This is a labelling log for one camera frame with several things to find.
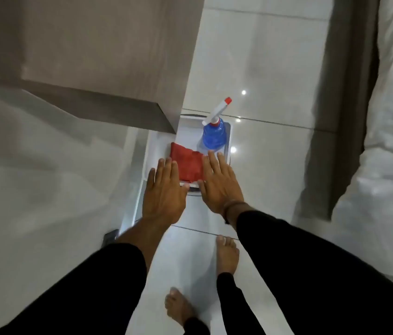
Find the person's right hand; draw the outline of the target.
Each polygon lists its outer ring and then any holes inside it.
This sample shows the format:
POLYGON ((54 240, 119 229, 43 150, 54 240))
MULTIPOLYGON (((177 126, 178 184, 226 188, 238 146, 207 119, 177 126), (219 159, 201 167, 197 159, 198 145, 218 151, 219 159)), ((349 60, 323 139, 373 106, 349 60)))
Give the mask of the person's right hand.
POLYGON ((227 165, 225 157, 222 153, 215 153, 222 174, 213 174, 208 162, 208 154, 203 157, 203 168, 205 175, 205 183, 207 188, 207 207, 215 214, 221 215, 223 205, 230 201, 244 201, 243 193, 239 183, 231 182, 228 177, 227 165))

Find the person's left hand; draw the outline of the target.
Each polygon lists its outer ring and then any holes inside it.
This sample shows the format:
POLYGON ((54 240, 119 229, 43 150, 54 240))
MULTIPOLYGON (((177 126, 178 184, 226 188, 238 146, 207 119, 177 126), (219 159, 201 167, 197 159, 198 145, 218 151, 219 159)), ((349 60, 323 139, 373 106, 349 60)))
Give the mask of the person's left hand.
POLYGON ((158 220, 166 225, 178 222, 185 207, 186 199, 179 198, 180 181, 170 177, 170 182, 163 183, 163 165, 166 159, 158 161, 155 174, 155 185, 144 191, 142 219, 158 220))

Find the person's right forearm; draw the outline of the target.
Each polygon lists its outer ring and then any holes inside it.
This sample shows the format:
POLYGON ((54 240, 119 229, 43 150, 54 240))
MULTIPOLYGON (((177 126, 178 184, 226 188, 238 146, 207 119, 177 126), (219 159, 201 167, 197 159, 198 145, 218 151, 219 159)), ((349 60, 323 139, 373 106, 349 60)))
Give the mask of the person's right forearm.
POLYGON ((393 282, 378 270, 258 210, 232 227, 294 335, 393 335, 393 282))

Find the person's left forearm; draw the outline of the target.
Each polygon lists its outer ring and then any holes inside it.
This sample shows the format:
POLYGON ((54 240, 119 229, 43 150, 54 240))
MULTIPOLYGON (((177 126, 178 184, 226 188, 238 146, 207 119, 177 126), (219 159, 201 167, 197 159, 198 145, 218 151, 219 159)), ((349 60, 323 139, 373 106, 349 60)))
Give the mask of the person's left forearm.
POLYGON ((1 327, 0 335, 124 335, 172 224, 159 216, 140 219, 1 327))

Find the red folded cloth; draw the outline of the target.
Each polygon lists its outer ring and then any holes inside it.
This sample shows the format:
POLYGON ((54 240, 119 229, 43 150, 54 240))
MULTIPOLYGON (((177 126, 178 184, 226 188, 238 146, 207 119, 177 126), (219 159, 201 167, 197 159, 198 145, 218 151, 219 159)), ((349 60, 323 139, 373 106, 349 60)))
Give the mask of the red folded cloth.
POLYGON ((172 177, 187 183, 205 180, 203 157, 204 155, 198 151, 172 142, 170 158, 173 163, 176 163, 175 166, 172 166, 172 177))

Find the blue spray bottle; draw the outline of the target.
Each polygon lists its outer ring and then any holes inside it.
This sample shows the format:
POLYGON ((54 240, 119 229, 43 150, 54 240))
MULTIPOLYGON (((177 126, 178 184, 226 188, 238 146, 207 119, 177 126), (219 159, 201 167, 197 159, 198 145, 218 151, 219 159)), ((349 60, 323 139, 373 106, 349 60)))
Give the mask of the blue spray bottle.
POLYGON ((216 151, 225 146, 227 142, 226 127, 221 114, 231 104, 230 97, 225 98, 217 105, 210 114, 203 120, 202 143, 207 150, 216 151))

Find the brown thread wristband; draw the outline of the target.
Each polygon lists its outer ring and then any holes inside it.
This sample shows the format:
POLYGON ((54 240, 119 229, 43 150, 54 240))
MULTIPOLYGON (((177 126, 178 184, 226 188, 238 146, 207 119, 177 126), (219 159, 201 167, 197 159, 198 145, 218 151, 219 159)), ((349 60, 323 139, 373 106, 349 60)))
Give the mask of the brown thread wristband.
POLYGON ((236 226, 238 217, 242 213, 249 211, 254 211, 254 208, 246 202, 230 200, 223 205, 221 216, 226 225, 236 226))

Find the white plastic tray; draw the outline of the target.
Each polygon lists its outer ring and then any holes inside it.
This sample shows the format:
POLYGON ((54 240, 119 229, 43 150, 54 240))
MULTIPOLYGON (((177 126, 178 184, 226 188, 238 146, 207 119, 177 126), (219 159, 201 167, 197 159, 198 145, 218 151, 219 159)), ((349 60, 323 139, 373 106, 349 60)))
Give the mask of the white plastic tray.
MULTIPOLYGON (((147 181, 151 168, 156 168, 160 158, 166 159, 170 155, 171 143, 175 142, 185 148, 201 152, 206 155, 208 149, 202 142, 203 125, 205 119, 202 115, 181 114, 176 134, 163 133, 150 130, 147 137, 147 145, 143 163, 143 180, 147 181)), ((224 146, 215 150, 215 153, 222 152, 228 164, 231 163, 231 137, 232 125, 224 122, 227 141, 224 146)), ((197 182, 190 184, 188 196, 201 197, 201 192, 197 182)))

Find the person's right foot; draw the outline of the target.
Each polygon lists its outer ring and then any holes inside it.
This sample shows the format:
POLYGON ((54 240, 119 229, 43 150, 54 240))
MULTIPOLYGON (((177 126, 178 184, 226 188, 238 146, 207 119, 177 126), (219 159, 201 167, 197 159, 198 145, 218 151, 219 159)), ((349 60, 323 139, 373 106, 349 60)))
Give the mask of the person's right foot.
POLYGON ((234 275, 239 262, 239 249, 234 239, 222 235, 216 237, 216 274, 234 275))

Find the person's foot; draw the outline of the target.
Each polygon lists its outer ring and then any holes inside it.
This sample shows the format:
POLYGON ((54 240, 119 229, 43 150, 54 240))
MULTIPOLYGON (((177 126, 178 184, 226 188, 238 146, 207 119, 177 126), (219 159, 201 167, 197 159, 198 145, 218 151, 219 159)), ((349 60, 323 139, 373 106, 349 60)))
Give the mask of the person's foot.
POLYGON ((176 288, 171 287, 165 297, 164 305, 168 317, 184 327, 185 323, 197 317, 197 313, 187 298, 176 288))
POLYGON ((239 262, 239 249, 234 239, 222 235, 216 237, 216 274, 234 275, 239 262))

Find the small dark grey block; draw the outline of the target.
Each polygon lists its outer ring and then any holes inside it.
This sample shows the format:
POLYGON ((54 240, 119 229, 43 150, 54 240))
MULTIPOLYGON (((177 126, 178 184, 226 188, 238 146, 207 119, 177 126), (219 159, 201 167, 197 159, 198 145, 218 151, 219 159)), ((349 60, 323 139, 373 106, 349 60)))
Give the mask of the small dark grey block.
POLYGON ((115 240, 118 238, 118 236, 119 236, 119 229, 115 229, 104 234, 101 243, 101 248, 105 248, 106 246, 114 243, 115 240))

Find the person's left foot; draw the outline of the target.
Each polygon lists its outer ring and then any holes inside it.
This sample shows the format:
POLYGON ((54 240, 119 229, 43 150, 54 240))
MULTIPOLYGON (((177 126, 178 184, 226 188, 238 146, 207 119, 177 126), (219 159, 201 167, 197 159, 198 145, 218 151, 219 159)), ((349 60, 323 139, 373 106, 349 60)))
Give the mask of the person's left foot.
POLYGON ((171 287, 165 297, 164 305, 168 317, 184 327, 185 323, 197 317, 197 313, 187 298, 176 288, 171 287))

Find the person's right leg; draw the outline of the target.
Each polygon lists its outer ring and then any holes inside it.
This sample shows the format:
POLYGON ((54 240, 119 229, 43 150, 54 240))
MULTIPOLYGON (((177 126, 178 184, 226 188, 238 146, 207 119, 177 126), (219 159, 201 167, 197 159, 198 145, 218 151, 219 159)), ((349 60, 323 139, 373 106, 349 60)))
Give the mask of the person's right leg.
POLYGON ((232 274, 219 274, 216 288, 227 335, 266 335, 232 274))

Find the person's leg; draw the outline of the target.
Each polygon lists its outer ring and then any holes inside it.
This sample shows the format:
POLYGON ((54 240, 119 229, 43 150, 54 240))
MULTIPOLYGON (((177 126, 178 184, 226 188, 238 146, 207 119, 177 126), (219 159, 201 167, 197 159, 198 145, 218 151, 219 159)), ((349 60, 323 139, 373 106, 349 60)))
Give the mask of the person's leg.
POLYGON ((232 274, 219 274, 216 288, 227 335, 266 335, 232 274))
POLYGON ((188 318, 183 324, 183 335, 210 335, 209 328, 197 317, 188 318))

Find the brown wooden cabinet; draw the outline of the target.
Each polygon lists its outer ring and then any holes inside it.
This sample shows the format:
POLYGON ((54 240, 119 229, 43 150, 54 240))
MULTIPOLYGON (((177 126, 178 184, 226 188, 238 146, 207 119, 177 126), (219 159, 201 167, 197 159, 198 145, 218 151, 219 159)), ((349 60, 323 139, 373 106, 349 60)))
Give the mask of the brown wooden cabinet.
POLYGON ((205 0, 0 0, 0 86, 176 133, 205 0))

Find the person's left leg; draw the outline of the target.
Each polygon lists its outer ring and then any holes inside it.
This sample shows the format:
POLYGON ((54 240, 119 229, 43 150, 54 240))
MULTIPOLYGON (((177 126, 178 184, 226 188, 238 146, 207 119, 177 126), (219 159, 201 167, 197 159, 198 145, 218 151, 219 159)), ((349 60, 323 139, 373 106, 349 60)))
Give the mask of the person's left leg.
POLYGON ((209 328, 197 317, 188 318, 183 324, 183 335, 210 335, 209 328))

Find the white bed sheet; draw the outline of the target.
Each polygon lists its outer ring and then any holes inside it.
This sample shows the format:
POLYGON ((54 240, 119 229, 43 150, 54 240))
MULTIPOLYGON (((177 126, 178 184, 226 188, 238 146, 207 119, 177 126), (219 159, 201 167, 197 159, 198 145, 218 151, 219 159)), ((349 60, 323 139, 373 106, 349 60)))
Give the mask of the white bed sheet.
POLYGON ((378 77, 368 102, 360 166, 331 221, 293 224, 373 265, 393 281, 393 0, 380 0, 378 77))

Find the brown bed frame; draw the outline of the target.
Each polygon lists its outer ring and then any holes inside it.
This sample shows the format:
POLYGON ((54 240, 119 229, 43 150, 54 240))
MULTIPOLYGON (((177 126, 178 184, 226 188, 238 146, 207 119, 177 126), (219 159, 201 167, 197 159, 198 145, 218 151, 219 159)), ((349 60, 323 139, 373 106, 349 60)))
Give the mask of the brown bed frame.
POLYGON ((331 221, 360 166, 368 102, 378 77, 380 0, 333 0, 305 158, 305 188, 293 224, 331 221))

